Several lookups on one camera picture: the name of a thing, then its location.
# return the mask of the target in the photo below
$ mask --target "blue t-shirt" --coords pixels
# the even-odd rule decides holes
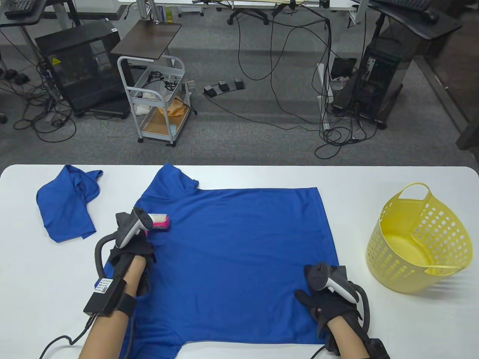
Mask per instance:
[[[170,216],[151,231],[157,263],[138,298],[131,358],[172,359],[190,341],[320,343],[294,297],[303,267],[338,265],[317,188],[201,190],[165,165],[137,206]],[[129,330],[122,353],[129,341]]]

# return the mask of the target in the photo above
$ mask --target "warning sticker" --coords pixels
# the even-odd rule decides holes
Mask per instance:
[[[100,283],[98,283],[98,285],[95,287],[94,292],[105,294],[107,289],[110,287],[110,284],[112,284],[112,281],[113,279],[102,278]]]

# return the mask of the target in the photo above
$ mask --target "t-shirt sleeve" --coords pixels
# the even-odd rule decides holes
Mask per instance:
[[[196,190],[199,182],[167,163],[156,174],[143,196],[159,199],[183,198]]]

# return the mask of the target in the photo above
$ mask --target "wrist strap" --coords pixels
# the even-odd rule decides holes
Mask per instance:
[[[120,297],[120,300],[118,301],[118,304],[115,307],[115,310],[119,310],[120,312],[125,313],[129,318],[131,318],[136,307],[137,300],[131,295],[123,292]]]

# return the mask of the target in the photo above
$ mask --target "hand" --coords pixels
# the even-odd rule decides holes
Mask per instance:
[[[120,262],[120,258],[124,255],[135,256],[131,263],[125,280],[129,273],[140,272],[141,278],[139,280],[137,295],[143,295],[150,289],[148,280],[148,272],[151,271],[153,262],[156,263],[155,248],[147,240],[145,231],[140,231],[136,236],[133,236],[126,246],[123,248],[113,247],[108,258],[111,265],[115,268]]]
[[[308,273],[313,268],[312,265],[304,267],[305,277],[308,278]],[[318,335],[321,335],[324,326],[331,320],[338,316],[343,316],[347,321],[356,321],[360,318],[357,311],[356,304],[345,300],[336,292],[331,292],[328,288],[321,291],[315,291],[309,288],[311,296],[305,291],[298,289],[295,291],[295,297],[303,304],[311,314],[312,318],[318,322]]]

